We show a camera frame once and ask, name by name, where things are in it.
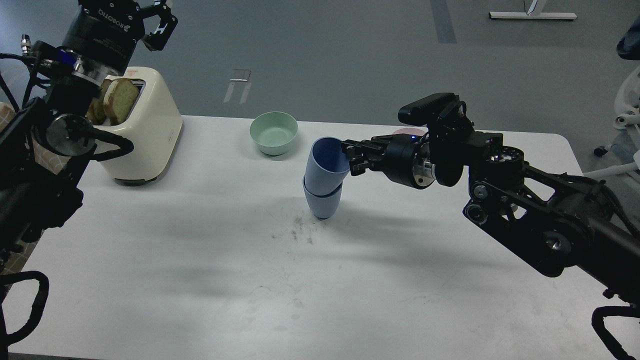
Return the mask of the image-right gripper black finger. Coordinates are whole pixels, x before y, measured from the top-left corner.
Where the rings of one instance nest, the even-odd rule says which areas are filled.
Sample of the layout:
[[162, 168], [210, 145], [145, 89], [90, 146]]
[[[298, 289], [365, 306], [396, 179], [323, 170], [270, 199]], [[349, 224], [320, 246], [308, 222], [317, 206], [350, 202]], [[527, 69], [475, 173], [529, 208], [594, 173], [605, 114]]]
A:
[[387, 139], [365, 139], [356, 141], [347, 139], [341, 141], [341, 149], [348, 157], [364, 157], [369, 155], [384, 155], [390, 141]]

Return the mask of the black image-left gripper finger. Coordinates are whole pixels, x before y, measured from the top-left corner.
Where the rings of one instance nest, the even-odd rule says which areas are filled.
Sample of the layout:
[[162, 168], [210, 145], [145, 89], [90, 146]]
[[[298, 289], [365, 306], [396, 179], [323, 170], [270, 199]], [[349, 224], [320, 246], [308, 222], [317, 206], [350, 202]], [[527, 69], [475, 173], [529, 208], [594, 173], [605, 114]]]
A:
[[157, 28], [142, 37], [142, 43], [149, 51], [162, 51], [178, 25], [178, 18], [172, 13], [173, 0], [154, 0], [153, 4], [142, 8], [142, 18], [157, 16]]

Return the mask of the black Robotiq gripper body image-left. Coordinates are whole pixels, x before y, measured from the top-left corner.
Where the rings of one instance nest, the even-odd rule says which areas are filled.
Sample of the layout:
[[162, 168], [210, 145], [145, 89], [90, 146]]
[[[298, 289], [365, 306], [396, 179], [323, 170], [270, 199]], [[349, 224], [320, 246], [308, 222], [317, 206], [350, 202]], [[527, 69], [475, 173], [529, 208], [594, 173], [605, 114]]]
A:
[[134, 0], [80, 0], [61, 48], [121, 76], [144, 35], [140, 10]]

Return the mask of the black Robotiq gripper body image-right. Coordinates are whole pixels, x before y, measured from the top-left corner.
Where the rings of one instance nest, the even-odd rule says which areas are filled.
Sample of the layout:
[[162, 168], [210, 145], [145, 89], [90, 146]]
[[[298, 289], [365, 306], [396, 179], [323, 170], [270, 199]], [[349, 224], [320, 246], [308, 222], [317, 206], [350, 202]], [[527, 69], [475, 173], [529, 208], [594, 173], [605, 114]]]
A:
[[435, 182], [427, 135], [374, 136], [370, 144], [379, 148], [367, 155], [371, 171], [383, 173], [391, 182], [419, 190]]

